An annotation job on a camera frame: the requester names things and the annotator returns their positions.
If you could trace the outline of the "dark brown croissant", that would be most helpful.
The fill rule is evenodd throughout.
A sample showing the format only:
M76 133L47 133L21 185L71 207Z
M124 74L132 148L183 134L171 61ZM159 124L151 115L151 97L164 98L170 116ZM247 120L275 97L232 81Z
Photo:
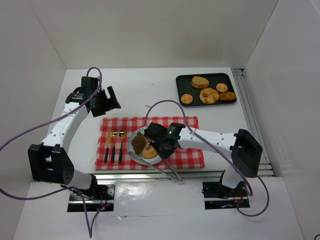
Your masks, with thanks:
M141 132L138 132L137 135L131 141L131 145L133 147L134 152L139 155L145 146L147 145L147 141Z

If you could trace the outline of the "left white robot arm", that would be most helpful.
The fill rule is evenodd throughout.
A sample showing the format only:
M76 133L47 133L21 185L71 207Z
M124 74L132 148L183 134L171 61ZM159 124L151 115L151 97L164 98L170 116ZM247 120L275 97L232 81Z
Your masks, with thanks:
M67 96L63 113L51 132L40 144L28 148L33 180L75 187L88 198L104 190L94 175L75 170L68 156L71 141L88 114L99 117L121 107L113 88L102 89L99 84L99 78L83 76L81 85Z

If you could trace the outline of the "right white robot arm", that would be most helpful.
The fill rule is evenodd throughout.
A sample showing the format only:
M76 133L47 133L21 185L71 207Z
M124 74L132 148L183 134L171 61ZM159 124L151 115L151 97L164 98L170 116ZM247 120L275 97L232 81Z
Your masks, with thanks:
M220 185L235 189L246 178L256 178L263 148L245 129L237 133L200 130L181 123L171 123L168 128L150 123L144 136L163 159L175 149L197 149L219 154L229 167L220 177Z

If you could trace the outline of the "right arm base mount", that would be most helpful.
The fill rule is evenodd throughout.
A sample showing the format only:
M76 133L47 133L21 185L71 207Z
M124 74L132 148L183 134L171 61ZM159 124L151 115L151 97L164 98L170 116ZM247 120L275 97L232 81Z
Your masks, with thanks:
M203 182L202 194L206 210L250 208L248 194L241 181L235 189L222 186L218 181Z

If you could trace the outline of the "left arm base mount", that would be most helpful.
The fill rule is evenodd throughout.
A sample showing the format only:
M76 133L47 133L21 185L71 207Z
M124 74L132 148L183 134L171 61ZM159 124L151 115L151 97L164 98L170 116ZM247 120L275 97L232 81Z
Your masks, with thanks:
M98 192L95 195L87 196L83 195L85 200L86 209L88 212L113 212L114 211L114 196L115 196L115 184L99 185ZM68 213L83 213L84 205L81 196L73 191L69 195Z

